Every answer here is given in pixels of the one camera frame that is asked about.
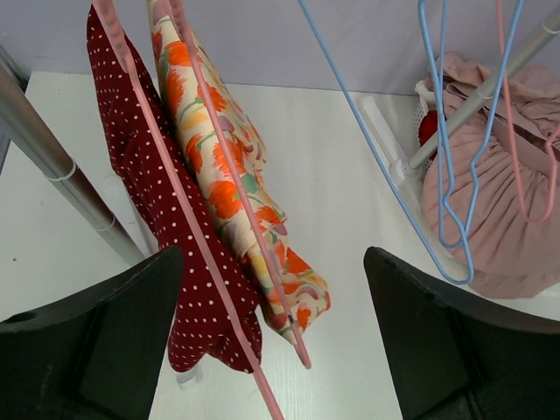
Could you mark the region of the pink skirt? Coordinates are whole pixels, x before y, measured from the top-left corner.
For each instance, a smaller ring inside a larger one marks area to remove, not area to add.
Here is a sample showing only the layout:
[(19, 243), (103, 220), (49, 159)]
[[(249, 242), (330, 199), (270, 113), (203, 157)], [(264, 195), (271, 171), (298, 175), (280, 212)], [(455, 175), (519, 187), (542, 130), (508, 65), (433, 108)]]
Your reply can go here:
[[(514, 123), (545, 140), (559, 124), (559, 79), (546, 66), (523, 68), (509, 80)], [(475, 268), (470, 286), (487, 298), (532, 298), (559, 281), (559, 205), (544, 222), (529, 223), (517, 198), (508, 141), (506, 102), (500, 99), (489, 135), (489, 108), (474, 114), (449, 138), (454, 190), (449, 205), (466, 217), (473, 191), (469, 164), (476, 162), (478, 197), (468, 242)], [(521, 179), (532, 217), (544, 213), (549, 192), (548, 157), (530, 144), (521, 160)]]

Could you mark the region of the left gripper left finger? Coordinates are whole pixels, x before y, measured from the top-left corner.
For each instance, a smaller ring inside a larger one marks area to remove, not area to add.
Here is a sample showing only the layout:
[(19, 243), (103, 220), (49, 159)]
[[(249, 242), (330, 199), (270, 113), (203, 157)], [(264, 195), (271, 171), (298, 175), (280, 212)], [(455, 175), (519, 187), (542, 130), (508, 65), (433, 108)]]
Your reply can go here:
[(1, 324), (1, 417), (146, 419), (184, 264), (180, 248)]

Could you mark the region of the pink wire hanger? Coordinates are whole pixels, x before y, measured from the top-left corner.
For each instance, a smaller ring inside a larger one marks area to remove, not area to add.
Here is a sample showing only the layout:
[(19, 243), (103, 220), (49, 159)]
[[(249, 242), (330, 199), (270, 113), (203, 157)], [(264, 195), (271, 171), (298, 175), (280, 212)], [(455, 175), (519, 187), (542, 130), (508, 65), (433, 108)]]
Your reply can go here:
[[(510, 40), (513, 39), (515, 35), (517, 21), (519, 20), (519, 15), (521, 13), (523, 6), (523, 1), (518, 1), (516, 5), (516, 10), (512, 18), (512, 22), (509, 29), (508, 38), (504, 34), (504, 20), (503, 20), (503, 10), (502, 2), (496, 1), (496, 15), (497, 15), (497, 25), (498, 25), (498, 40), (500, 45), (501, 53), (501, 63), (500, 63), (500, 77), (496, 82), (496, 89), (501, 91), (503, 98), (506, 102), (506, 121), (507, 121), (507, 134), (510, 152), (512, 155), (512, 164), (515, 178), (515, 185), (517, 188), (517, 198), (519, 203), (519, 208), (522, 216), (529, 223), (539, 223), (546, 221), (552, 214), (555, 198), (556, 198), (556, 184), (557, 184), (557, 156), (555, 153), (555, 148), (553, 142), (555, 137), (559, 134), (559, 125), (556, 126), (555, 130), (552, 131), (548, 137), (543, 140), (539, 136), (534, 135), (529, 130), (522, 126), (517, 126), (515, 124), (513, 104), (510, 92), (509, 76), (507, 71), (508, 58), (511, 50)], [(548, 157), (548, 173), (549, 173), (549, 192), (547, 193), (548, 198), (546, 205), (544, 207), (544, 213), (540, 216), (532, 217), (530, 211), (527, 209), (525, 200), (525, 191), (522, 184), (521, 175), (521, 160), (529, 161), (528, 153), (526, 152), (527, 147), (525, 144), (530, 144), (534, 149), (538, 149), (542, 154)]]

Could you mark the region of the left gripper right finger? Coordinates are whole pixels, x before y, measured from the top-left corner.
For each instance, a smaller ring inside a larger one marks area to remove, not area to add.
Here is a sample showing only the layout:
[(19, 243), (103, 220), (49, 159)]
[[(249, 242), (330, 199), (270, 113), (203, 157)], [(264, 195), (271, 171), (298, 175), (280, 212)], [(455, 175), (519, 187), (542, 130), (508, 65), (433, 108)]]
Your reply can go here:
[(370, 247), (364, 269), (402, 417), (557, 419), (559, 323)]

